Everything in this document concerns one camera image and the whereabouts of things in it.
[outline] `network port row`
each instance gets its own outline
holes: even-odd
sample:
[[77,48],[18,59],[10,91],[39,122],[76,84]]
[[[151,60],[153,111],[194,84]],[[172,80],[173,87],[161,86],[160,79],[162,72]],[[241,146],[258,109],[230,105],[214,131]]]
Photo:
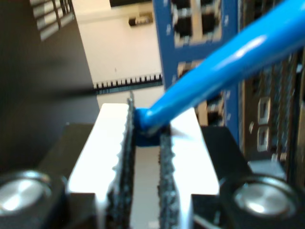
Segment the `network port row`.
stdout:
[[221,39],[221,0],[172,0],[172,15],[176,46]]
[[[178,78],[183,77],[191,69],[197,67],[202,61],[180,63],[178,65]],[[224,125],[224,94],[220,92],[217,96],[208,99],[196,108],[197,118],[200,125],[223,126]]]

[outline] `black rubber pad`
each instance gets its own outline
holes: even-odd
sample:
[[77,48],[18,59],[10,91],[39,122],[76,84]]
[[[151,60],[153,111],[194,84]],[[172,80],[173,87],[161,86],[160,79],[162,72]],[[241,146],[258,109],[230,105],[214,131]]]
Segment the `black rubber pad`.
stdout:
[[158,186],[161,229],[177,229],[179,220],[179,197],[175,186],[172,159],[171,131],[164,129],[160,137],[160,183]]
[[252,174],[227,127],[204,126],[201,132],[219,181],[232,174]]
[[108,193],[107,229],[130,228],[135,164],[134,99],[132,93],[128,105],[127,132],[122,157],[115,168],[117,175],[112,189]]

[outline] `blue ethernet cable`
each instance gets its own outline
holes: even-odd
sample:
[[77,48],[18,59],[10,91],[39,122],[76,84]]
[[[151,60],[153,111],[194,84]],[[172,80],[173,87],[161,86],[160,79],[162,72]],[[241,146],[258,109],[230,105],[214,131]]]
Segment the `blue ethernet cable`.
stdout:
[[148,135],[185,110],[246,79],[305,44],[305,0],[286,0],[188,72],[150,108],[137,109]]

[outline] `patch panel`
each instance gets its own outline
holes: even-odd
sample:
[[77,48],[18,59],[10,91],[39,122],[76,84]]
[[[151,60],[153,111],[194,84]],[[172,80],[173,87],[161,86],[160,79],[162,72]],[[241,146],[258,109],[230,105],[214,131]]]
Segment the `patch panel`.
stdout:
[[[280,0],[243,0],[240,30]],[[265,68],[240,86],[240,146],[247,160],[278,160],[288,171],[296,96],[297,53]]]

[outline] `metal screw head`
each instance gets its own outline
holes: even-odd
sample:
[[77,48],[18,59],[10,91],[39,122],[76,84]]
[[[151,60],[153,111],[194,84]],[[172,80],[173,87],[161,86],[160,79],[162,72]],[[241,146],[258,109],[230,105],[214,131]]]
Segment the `metal screw head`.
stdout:
[[294,207],[289,197],[269,184],[245,184],[234,194],[236,204],[255,215],[275,217],[285,215]]
[[35,204],[45,193],[35,179],[16,179],[0,186],[0,215],[15,213]]

